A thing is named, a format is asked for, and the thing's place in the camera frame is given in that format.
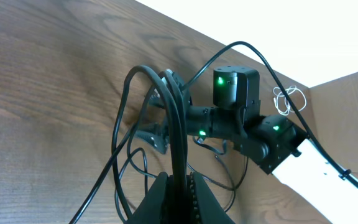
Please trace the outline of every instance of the green led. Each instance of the green led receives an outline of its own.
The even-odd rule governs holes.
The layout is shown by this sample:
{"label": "green led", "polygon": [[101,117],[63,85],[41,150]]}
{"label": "green led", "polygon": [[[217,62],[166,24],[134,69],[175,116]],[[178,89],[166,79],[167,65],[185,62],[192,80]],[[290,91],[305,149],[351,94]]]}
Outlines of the green led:
{"label": "green led", "polygon": [[218,78],[218,84],[223,85],[223,78],[221,78],[221,77]]}

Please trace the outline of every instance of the white cord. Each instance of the white cord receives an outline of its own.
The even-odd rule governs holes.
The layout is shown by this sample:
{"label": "white cord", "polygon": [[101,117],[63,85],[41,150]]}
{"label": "white cord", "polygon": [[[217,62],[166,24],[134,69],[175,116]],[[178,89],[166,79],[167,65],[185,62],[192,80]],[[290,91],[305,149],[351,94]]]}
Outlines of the white cord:
{"label": "white cord", "polygon": [[[291,105],[288,102],[288,100],[285,98],[283,92],[280,91],[279,93],[276,93],[275,90],[280,90],[280,87],[274,87],[273,88],[273,94],[276,96],[275,98],[273,98],[273,102],[274,102],[274,106],[276,107],[277,111],[281,115],[284,115],[284,116],[288,116],[290,114],[290,112],[294,113],[294,111],[291,110]],[[296,91],[299,91],[302,94],[303,99],[305,100],[305,105],[301,109],[299,109],[299,111],[303,110],[306,107],[306,105],[308,104],[308,102],[306,100],[306,97],[305,97],[305,94],[303,94],[303,92],[300,89],[298,89],[296,87],[296,85],[290,86],[289,88],[285,89],[285,91],[288,93],[288,95],[291,95],[292,93],[294,93]],[[278,99],[280,99],[281,97],[284,98],[284,105],[286,107],[285,111],[282,111],[282,110],[280,110],[280,108],[278,108]]]}

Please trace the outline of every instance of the white background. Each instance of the white background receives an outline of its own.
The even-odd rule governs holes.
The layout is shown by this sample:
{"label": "white background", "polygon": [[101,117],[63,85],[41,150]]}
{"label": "white background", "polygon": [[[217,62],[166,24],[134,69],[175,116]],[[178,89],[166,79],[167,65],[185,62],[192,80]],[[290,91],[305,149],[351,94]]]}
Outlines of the white background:
{"label": "white background", "polygon": [[138,1],[308,87],[358,72],[358,0]]}

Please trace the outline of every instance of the led indicator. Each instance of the led indicator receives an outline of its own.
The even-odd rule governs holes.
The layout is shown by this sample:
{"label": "led indicator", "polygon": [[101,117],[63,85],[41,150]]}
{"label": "led indicator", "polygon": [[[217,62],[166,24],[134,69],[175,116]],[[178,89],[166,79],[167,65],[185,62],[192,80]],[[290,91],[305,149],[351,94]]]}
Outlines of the led indicator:
{"label": "led indicator", "polygon": [[219,77],[219,78],[218,78],[218,84],[219,84],[219,85],[223,85],[223,78],[222,78],[222,77]]}

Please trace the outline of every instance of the wooden surface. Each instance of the wooden surface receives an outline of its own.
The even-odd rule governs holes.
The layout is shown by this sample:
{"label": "wooden surface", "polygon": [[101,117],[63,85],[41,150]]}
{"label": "wooden surface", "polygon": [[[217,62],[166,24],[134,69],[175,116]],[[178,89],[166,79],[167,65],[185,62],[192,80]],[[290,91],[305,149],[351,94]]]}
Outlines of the wooden surface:
{"label": "wooden surface", "polygon": [[358,73],[311,89],[321,144],[358,178]]}
{"label": "wooden surface", "polygon": [[[147,64],[156,71],[171,68],[189,80],[221,47],[134,1],[0,1],[0,223],[70,220],[108,160],[127,72]],[[225,64],[257,69],[261,112],[276,113],[275,84],[263,65],[233,50],[213,67]],[[191,87],[195,104],[212,105],[211,77],[208,70]],[[295,83],[280,78],[285,86]],[[295,84],[310,100],[308,90]],[[144,76],[133,79],[121,133],[136,120],[148,87]],[[303,103],[301,96],[296,102]],[[311,105],[302,113],[315,129]],[[136,141],[136,146],[145,145]],[[169,153],[145,148],[149,170],[169,173]],[[120,155],[119,164],[124,159]],[[243,158],[230,151],[224,159],[238,179]],[[188,160],[228,183],[211,153],[189,144]],[[128,168],[122,181],[134,205],[144,196],[142,180]],[[225,205],[229,192],[210,186]],[[109,175],[81,222],[119,222],[113,192]],[[326,223],[306,201],[252,162],[238,193],[229,212],[238,223]]]}

